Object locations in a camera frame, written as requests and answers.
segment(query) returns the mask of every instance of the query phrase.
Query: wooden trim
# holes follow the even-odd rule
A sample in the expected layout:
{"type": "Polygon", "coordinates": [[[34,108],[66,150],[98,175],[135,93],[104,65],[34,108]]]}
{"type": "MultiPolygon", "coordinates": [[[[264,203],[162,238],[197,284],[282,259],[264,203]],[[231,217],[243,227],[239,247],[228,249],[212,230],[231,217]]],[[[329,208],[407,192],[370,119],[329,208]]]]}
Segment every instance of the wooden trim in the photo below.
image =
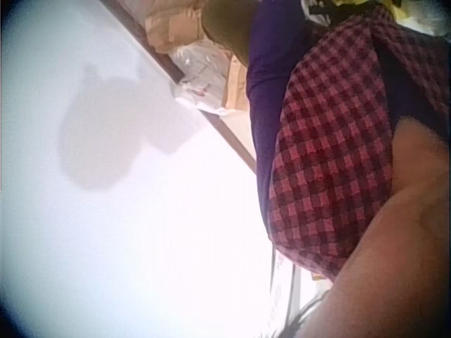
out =
{"type": "MultiPolygon", "coordinates": [[[[116,19],[126,28],[126,30],[135,38],[135,40],[149,53],[149,55],[163,68],[168,76],[175,82],[183,78],[184,74],[177,67],[171,58],[165,54],[155,51],[155,48],[147,42],[145,29],[131,16],[118,0],[99,0],[108,9],[116,19]]],[[[232,130],[217,115],[201,111],[204,117],[213,125],[219,134],[236,151],[240,158],[255,173],[257,164],[250,152],[243,146],[240,140],[233,134],[232,130]]]]}

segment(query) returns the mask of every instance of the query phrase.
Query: skin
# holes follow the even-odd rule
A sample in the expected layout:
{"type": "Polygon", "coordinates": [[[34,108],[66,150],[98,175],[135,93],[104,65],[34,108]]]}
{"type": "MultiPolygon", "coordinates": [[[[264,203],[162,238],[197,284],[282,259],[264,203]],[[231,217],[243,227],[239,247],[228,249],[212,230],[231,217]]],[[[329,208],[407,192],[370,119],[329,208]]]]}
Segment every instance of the skin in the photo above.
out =
{"type": "Polygon", "coordinates": [[[393,158],[393,196],[297,337],[450,336],[449,146],[401,120],[393,158]]]}

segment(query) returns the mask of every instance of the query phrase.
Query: plaid garment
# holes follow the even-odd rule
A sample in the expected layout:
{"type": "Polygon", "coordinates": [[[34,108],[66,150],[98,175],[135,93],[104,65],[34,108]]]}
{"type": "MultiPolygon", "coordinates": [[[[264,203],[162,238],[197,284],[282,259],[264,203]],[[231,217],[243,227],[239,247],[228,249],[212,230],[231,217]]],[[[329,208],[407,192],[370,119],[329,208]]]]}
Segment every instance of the plaid garment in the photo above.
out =
{"type": "Polygon", "coordinates": [[[297,64],[280,117],[268,235],[283,255],[331,280],[390,197],[392,132],[373,37],[447,112],[447,47],[380,6],[327,32],[297,64]]]}

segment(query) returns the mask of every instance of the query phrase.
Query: white wall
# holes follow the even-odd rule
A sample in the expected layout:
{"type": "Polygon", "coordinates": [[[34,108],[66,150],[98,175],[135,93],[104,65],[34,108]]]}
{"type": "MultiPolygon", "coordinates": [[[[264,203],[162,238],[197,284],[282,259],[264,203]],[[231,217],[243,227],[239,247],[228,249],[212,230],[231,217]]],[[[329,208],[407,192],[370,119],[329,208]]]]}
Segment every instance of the white wall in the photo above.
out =
{"type": "Polygon", "coordinates": [[[1,296],[23,329],[251,337],[254,174],[98,1],[25,1],[1,38],[1,296]]]}

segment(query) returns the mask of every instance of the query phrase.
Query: person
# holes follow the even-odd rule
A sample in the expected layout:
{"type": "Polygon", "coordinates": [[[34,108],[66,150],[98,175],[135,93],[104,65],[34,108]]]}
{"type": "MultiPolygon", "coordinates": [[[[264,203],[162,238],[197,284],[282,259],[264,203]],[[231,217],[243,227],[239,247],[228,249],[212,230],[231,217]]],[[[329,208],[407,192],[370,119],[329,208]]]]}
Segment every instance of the person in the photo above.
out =
{"type": "Polygon", "coordinates": [[[209,0],[202,25],[248,67],[270,240],[333,281],[296,337],[449,337],[446,41],[373,2],[324,30],[300,0],[209,0]]]}

